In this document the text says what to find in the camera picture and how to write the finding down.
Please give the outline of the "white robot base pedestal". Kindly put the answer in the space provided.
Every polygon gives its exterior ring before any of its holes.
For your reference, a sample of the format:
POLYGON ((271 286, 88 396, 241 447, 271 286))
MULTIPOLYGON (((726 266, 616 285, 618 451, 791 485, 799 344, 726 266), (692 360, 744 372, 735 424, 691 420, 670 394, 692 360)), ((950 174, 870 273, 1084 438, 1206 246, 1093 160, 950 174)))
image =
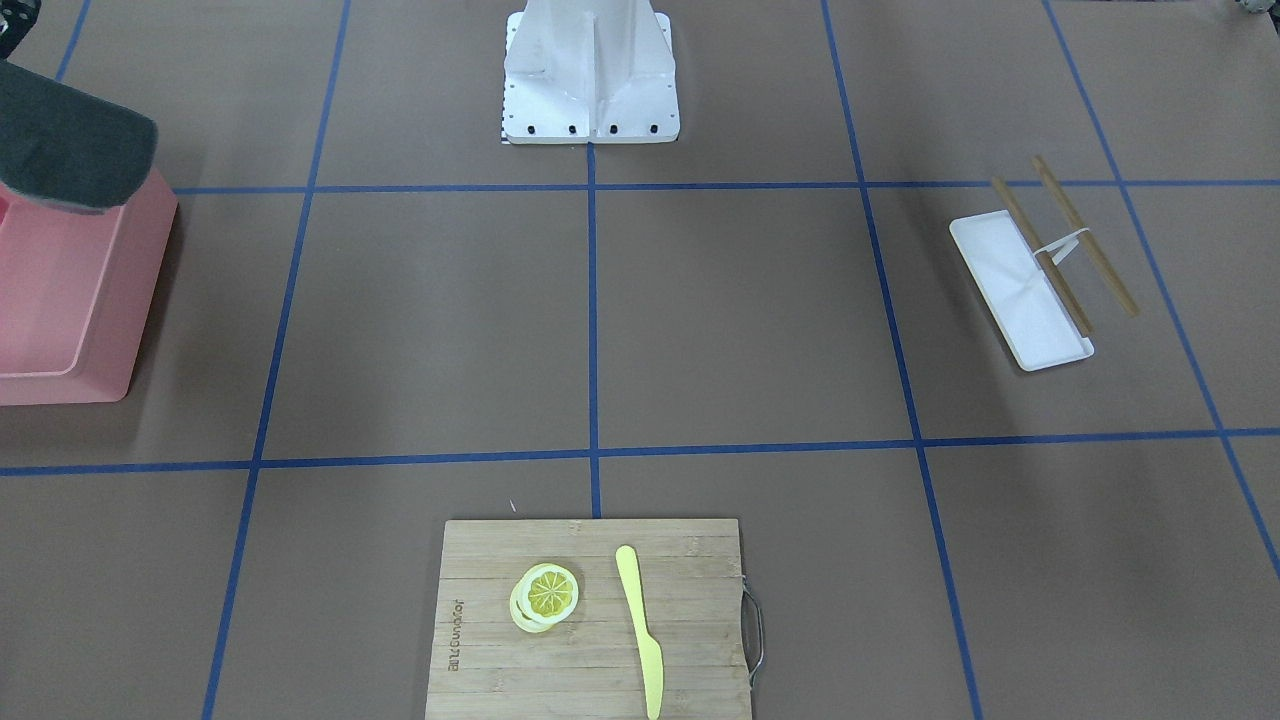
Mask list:
POLYGON ((504 142, 680 137, 672 24, 649 1, 529 1, 506 18, 504 41, 504 142))

